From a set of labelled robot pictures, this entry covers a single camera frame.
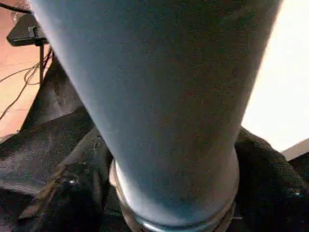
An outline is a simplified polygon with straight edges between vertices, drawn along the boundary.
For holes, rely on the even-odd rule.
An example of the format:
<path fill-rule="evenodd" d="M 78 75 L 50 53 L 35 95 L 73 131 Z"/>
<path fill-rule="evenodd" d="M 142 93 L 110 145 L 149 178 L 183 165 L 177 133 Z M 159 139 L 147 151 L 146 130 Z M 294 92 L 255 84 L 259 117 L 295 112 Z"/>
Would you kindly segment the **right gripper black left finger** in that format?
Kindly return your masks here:
<path fill-rule="evenodd" d="M 124 232 L 109 183 L 112 155 L 93 128 L 57 167 L 35 199 L 18 218 L 20 232 Z"/>

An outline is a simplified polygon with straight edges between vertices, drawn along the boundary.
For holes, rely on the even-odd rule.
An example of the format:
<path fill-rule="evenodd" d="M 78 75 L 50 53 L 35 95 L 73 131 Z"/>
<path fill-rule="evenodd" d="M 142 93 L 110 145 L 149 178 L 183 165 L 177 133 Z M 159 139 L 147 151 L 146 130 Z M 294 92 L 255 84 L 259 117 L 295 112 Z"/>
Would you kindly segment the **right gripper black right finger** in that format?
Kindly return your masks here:
<path fill-rule="evenodd" d="M 286 158 L 241 127 L 235 142 L 239 161 L 236 202 L 252 232 L 307 232 L 309 188 Z"/>

